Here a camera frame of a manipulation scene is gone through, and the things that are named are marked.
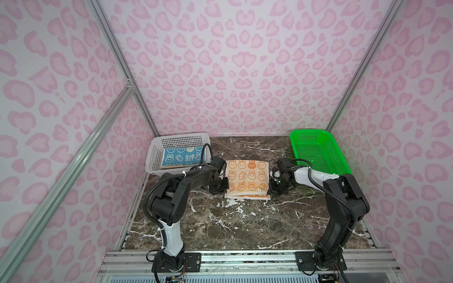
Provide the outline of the corner aluminium post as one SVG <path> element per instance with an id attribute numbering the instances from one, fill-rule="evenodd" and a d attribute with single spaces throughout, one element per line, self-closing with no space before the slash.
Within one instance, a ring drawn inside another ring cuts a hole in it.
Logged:
<path id="1" fill-rule="evenodd" d="M 384 39 L 390 32 L 390 29 L 392 28 L 394 22 L 399 17 L 399 14 L 401 13 L 405 6 L 405 3 L 406 1 L 404 0 L 393 0 L 391 2 L 389 9 L 387 10 L 385 16 L 383 17 L 383 20 L 380 23 L 378 29 L 376 30 L 373 39 L 370 41 L 370 44 L 366 49 L 363 59 L 359 63 L 356 71 L 352 76 L 350 83 L 346 87 L 346 90 L 344 91 L 325 131 L 331 134 L 333 133 L 334 128 L 337 125 L 338 121 L 340 120 L 343 111 L 345 110 L 346 106 L 348 105 L 348 102 L 350 101 L 355 90 L 357 89 L 360 80 L 366 73 L 367 68 L 371 64 L 380 45 L 383 43 Z"/>
<path id="2" fill-rule="evenodd" d="M 156 128 L 154 121 L 152 120 L 152 116 L 146 106 L 145 99 L 143 98 L 143 96 L 139 90 L 139 87 L 136 83 L 136 80 L 134 79 L 134 76 L 131 72 L 131 69 L 130 69 L 128 63 L 126 62 L 124 53 L 122 52 L 120 45 L 116 39 L 116 36 L 114 35 L 113 29 L 109 23 L 109 20 L 106 16 L 106 13 L 102 7 L 101 2 L 98 0 L 88 0 L 87 4 L 89 5 L 94 18 L 96 19 L 97 23 L 100 26 L 100 30 L 103 33 L 111 51 L 112 51 L 112 54 L 118 64 L 119 68 L 121 69 L 124 78 L 127 81 L 127 85 L 132 88 L 133 96 L 139 105 L 140 111 L 142 112 L 142 114 L 145 117 L 145 121 L 146 121 L 147 125 L 150 127 L 154 136 L 159 137 L 160 134 Z"/>

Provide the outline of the right corner aluminium post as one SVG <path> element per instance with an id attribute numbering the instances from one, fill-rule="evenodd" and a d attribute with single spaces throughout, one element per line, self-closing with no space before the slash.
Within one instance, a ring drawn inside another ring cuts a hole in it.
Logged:
<path id="1" fill-rule="evenodd" d="M 366 73 L 367 68 L 371 64 L 380 45 L 383 43 L 384 39 L 390 32 L 390 29 L 392 28 L 394 22 L 399 17 L 399 14 L 401 13 L 405 6 L 405 3 L 406 1 L 404 0 L 393 0 L 391 2 L 389 9 L 387 10 L 385 16 L 383 17 L 383 20 L 380 23 L 378 29 L 376 30 L 373 39 L 370 41 L 370 44 L 366 49 L 363 59 L 359 63 L 356 71 L 352 76 L 350 83 L 346 87 L 346 90 L 344 91 L 325 131 L 331 134 L 333 133 L 334 128 L 337 125 L 338 121 L 340 120 L 343 111 L 345 110 L 346 106 L 348 105 L 348 102 L 350 101 L 355 90 L 357 89 L 360 80 Z"/>

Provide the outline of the orange patterned towel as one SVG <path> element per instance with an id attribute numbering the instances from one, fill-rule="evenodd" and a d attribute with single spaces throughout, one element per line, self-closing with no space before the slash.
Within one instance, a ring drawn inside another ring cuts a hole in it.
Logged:
<path id="1" fill-rule="evenodd" d="M 269 162 L 259 160 L 228 160 L 226 177 L 229 199 L 269 200 Z"/>

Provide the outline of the white perforated plastic basket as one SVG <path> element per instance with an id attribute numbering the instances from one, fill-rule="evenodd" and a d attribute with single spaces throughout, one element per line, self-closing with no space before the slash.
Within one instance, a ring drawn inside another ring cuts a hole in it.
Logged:
<path id="1" fill-rule="evenodd" d="M 146 158 L 146 172 L 151 175 L 162 176 L 165 173 L 178 174 L 191 167 L 162 167 L 164 150 L 171 147 L 194 147 L 211 144 L 210 136 L 207 133 L 186 133 L 170 136 L 156 137 L 151 141 Z"/>

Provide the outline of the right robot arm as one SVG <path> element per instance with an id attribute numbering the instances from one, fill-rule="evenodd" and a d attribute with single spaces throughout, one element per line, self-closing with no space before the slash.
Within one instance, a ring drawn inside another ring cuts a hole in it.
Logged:
<path id="1" fill-rule="evenodd" d="M 324 234 L 316 242 L 313 252 L 296 252 L 298 270 L 306 275 L 316 271 L 346 269 L 343 262 L 343 249 L 356 224 L 369 213 L 370 206 L 355 177 L 324 173 L 313 169 L 304 159 L 297 159 L 295 165 L 288 158 L 276 161 L 270 173 L 271 193 L 281 195 L 298 186 L 318 189 L 325 195 L 329 222 Z"/>

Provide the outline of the blue bunny print towel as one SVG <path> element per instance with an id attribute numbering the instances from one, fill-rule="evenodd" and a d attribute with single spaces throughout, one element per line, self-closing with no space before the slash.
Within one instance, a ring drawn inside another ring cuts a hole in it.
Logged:
<path id="1" fill-rule="evenodd" d="M 188 167 L 201 163 L 202 146 L 170 147 L 164 149 L 162 168 Z"/>

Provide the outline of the left corner aluminium post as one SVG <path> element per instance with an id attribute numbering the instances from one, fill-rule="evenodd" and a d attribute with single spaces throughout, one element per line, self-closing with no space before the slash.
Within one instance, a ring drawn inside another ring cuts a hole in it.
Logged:
<path id="1" fill-rule="evenodd" d="M 106 13 L 102 7 L 101 2 L 98 0 L 88 0 L 87 4 L 89 5 L 94 18 L 96 19 L 97 23 L 100 26 L 100 30 L 103 33 L 111 51 L 112 51 L 112 54 L 118 64 L 119 68 L 121 69 L 124 78 L 127 81 L 127 85 L 132 88 L 133 96 L 139 105 L 140 111 L 142 112 L 142 114 L 145 117 L 145 121 L 146 121 L 147 125 L 150 127 L 154 136 L 159 137 L 160 134 L 156 128 L 154 121 L 152 120 L 152 116 L 146 106 L 145 99 L 143 98 L 143 96 L 139 90 L 139 87 L 136 83 L 136 80 L 134 79 L 134 76 L 131 72 L 131 69 L 130 69 L 128 63 L 126 62 L 124 53 L 122 52 L 120 45 L 116 39 L 116 36 L 114 35 L 113 29 L 109 23 L 109 20 L 106 16 Z"/>

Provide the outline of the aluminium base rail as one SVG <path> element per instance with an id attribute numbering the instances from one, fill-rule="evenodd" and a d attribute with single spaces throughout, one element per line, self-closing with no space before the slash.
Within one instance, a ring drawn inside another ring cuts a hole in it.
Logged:
<path id="1" fill-rule="evenodd" d="M 309 250 L 190 251 L 193 257 L 179 283 L 404 283 L 389 249 L 344 250 L 346 269 L 298 270 L 296 252 Z M 153 283 L 154 252 L 109 252 L 95 279 L 97 283 Z"/>

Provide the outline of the green plastic basket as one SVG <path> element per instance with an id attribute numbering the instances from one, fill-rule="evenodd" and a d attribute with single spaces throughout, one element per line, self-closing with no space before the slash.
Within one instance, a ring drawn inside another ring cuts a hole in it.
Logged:
<path id="1" fill-rule="evenodd" d="M 290 141 L 295 158 L 308 160 L 314 170 L 337 175 L 352 173 L 331 133 L 319 129 L 294 130 Z"/>

